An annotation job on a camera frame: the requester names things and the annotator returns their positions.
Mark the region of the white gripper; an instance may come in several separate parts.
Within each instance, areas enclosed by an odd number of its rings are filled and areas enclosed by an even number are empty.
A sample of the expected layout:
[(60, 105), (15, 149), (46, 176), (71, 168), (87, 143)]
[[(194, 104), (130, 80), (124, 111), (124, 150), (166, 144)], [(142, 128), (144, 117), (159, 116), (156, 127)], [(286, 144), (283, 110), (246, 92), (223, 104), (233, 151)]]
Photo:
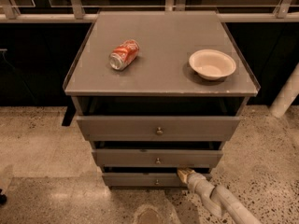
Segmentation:
[(215, 217), (222, 217), (221, 206), (211, 199), (215, 186), (213, 186), (204, 175), (196, 173), (191, 168), (177, 168), (180, 181), (187, 184), (190, 191), (197, 194), (202, 205)]

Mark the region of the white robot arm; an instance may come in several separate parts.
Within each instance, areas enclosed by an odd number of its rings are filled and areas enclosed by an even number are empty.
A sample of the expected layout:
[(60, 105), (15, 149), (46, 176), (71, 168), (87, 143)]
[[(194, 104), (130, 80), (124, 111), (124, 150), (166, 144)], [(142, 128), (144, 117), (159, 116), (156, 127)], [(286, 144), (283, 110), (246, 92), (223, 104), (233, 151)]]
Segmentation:
[(204, 175), (190, 168), (178, 168), (177, 173), (210, 214), (221, 218), (228, 213), (235, 224), (262, 224), (225, 186), (212, 185)]

